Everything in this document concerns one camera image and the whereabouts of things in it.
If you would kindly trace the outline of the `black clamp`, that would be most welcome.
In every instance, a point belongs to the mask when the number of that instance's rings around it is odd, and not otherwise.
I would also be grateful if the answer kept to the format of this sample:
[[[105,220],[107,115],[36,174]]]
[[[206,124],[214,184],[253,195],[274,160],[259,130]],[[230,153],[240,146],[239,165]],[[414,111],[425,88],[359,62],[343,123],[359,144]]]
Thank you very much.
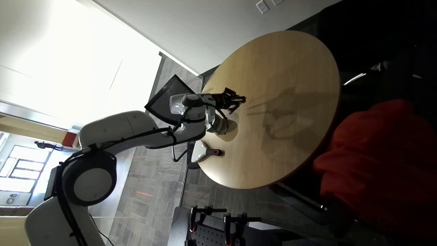
[[[238,214],[233,217],[231,213],[227,213],[223,217],[223,232],[225,246],[236,246],[236,241],[240,243],[240,246],[245,246],[245,239],[243,233],[245,227],[250,222],[261,222],[261,217],[249,217],[247,213]]]
[[[227,208],[214,208],[213,205],[199,208],[197,205],[193,206],[190,211],[190,218],[188,221],[188,231],[194,233],[199,224],[203,224],[206,216],[211,216],[213,213],[226,213]]]

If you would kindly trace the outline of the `black mesh office chair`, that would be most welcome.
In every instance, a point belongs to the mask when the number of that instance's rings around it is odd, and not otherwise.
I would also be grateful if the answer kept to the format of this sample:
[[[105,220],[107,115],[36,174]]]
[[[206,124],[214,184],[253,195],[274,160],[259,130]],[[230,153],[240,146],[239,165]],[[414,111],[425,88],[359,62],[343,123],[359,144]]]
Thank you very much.
[[[174,146],[195,141],[206,133],[206,105],[177,75],[149,100],[145,109],[169,126],[148,131],[145,146],[150,149],[171,147],[172,160],[179,162],[187,150],[176,156]]]

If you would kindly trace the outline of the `window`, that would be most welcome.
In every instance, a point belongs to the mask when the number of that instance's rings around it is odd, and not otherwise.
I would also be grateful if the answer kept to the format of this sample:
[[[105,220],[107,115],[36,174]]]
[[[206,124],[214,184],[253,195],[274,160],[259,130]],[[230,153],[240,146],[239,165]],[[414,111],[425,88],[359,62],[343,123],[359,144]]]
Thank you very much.
[[[0,191],[33,193],[52,152],[14,145],[0,168]]]

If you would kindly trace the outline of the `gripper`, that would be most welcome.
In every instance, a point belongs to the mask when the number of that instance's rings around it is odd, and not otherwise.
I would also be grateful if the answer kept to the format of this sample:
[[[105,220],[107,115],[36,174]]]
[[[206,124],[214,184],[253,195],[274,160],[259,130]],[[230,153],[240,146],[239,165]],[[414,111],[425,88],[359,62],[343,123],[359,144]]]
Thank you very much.
[[[230,88],[225,88],[222,93],[212,94],[212,98],[216,109],[227,109],[229,114],[232,114],[241,104],[246,102],[245,96],[238,95]]]

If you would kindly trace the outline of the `red wall sign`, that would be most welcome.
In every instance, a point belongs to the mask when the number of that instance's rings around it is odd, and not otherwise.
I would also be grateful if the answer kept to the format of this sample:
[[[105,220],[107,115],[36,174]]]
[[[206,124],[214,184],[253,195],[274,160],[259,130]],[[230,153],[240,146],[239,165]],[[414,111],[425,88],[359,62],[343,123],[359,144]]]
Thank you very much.
[[[64,135],[64,139],[61,142],[63,146],[78,148],[79,143],[79,135],[72,132],[66,132]]]

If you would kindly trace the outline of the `red cloth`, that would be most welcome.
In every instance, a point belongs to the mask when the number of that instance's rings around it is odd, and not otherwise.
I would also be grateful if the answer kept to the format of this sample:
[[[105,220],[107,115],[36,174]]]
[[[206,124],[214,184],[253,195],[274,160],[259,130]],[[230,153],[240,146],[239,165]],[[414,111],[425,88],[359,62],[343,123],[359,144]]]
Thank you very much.
[[[371,227],[437,241],[437,136],[412,103],[349,115],[313,167],[324,199]]]

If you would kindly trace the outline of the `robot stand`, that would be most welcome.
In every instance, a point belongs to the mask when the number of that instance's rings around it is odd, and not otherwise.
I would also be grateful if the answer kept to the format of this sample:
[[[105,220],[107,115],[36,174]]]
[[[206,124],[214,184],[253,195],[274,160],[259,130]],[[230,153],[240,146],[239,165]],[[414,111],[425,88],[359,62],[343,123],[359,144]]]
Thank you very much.
[[[282,246],[282,241],[273,233],[272,227],[261,222],[246,225],[231,223],[233,242],[225,243],[224,219],[196,215],[201,220],[195,232],[190,232],[191,211],[182,207],[174,209],[173,221],[167,246]]]

